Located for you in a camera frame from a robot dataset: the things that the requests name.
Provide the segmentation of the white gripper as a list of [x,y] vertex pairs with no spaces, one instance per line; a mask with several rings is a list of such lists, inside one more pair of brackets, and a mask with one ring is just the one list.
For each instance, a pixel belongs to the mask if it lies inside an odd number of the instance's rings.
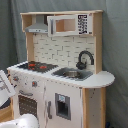
[[0,107],[12,96],[15,95],[15,89],[9,82],[3,70],[0,70]]

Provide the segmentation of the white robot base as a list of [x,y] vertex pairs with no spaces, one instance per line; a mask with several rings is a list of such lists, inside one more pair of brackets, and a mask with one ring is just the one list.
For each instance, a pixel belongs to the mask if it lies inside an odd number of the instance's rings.
[[23,114],[17,119],[0,123],[0,128],[39,128],[39,123],[34,115]]

